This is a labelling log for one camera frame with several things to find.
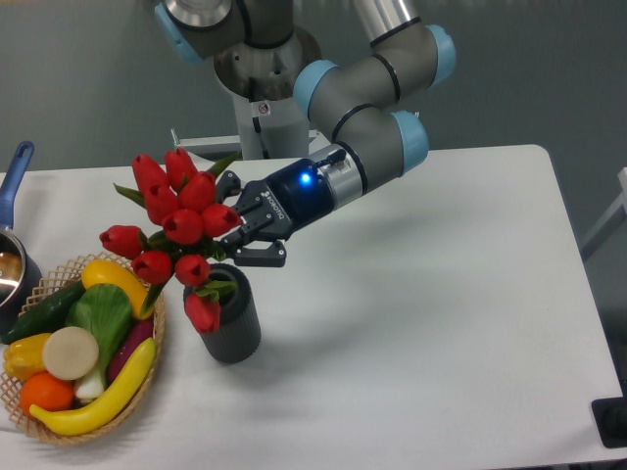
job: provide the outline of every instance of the gripper logo text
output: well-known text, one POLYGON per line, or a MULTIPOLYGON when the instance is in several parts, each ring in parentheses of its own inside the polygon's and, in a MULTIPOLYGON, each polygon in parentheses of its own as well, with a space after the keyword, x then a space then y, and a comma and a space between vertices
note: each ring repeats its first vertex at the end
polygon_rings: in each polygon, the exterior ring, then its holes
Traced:
POLYGON ((278 206, 276 201, 274 201, 274 199, 270 196, 270 192, 269 191, 263 192, 262 196, 264 196, 267 199, 267 201, 269 202, 270 206, 272 207, 272 210, 276 212, 276 216, 279 219, 285 218, 285 214, 283 213, 281 208, 278 206))

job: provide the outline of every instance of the black vase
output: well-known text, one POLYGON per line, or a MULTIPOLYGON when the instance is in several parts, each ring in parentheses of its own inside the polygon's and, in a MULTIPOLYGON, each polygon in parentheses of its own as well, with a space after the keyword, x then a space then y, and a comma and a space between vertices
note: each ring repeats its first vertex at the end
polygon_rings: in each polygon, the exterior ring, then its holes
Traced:
MULTIPOLYGON (((218 281, 234 281, 236 287, 224 304, 220 302, 218 330, 200 336, 215 360, 227 364, 241 362, 257 350, 262 339, 250 282, 240 269, 224 263, 212 263, 209 277, 218 281)), ((190 293, 191 289, 185 288, 183 301, 190 293)))

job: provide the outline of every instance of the light blue joint cap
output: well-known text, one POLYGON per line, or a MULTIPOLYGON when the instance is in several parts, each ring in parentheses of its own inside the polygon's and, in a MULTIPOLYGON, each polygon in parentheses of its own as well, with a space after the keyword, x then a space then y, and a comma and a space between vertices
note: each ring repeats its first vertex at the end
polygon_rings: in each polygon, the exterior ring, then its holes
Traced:
POLYGON ((426 28, 433 34, 435 44, 438 48, 438 69, 435 72, 433 83, 431 83, 431 86, 433 86, 448 78, 449 75, 453 73, 458 61, 458 53, 455 50, 453 39, 441 26, 430 24, 426 26, 426 28))
POLYGON ((315 88, 326 73, 336 67, 331 61, 315 61, 306 66, 296 77, 294 99, 307 118, 310 116, 310 103, 315 88))
POLYGON ((200 57, 192 46, 190 46, 189 42, 185 40, 176 27, 176 24, 172 22, 172 19, 166 11, 166 7, 164 7, 162 3, 155 7, 155 15, 157 16, 157 20, 159 21, 162 30, 166 34, 166 39, 174 48, 178 56, 189 64, 202 62, 203 58, 200 57))
POLYGON ((403 174, 420 165, 429 153, 429 137, 422 122, 407 111, 392 113, 403 140, 403 174))

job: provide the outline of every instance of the blue led light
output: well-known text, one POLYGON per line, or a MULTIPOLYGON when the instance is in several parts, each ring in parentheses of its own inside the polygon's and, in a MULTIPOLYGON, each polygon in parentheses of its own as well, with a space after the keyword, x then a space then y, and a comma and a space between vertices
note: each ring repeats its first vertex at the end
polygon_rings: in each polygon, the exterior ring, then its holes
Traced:
POLYGON ((304 184, 306 186, 309 186, 310 184, 312 184, 312 176, 309 173, 302 173, 301 184, 304 184))

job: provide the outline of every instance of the gray wall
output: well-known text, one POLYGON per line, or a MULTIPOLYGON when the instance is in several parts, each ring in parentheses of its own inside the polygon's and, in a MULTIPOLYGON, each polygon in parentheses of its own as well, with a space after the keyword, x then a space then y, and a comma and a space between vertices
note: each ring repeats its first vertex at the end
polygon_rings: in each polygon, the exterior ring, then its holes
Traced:
MULTIPOLYGON (((210 63, 182 64, 149 0, 0 3, 0 170, 18 142, 31 169, 160 159, 181 138, 236 132, 210 63)), ((404 102, 420 111, 432 147, 535 143, 551 154, 579 239, 619 193, 627 166, 627 2, 423 0, 426 23, 458 46, 458 69, 404 102)), ((297 20, 326 58, 369 53, 350 2, 296 1, 297 20)), ((627 226, 587 263, 603 319, 627 315, 627 226)))

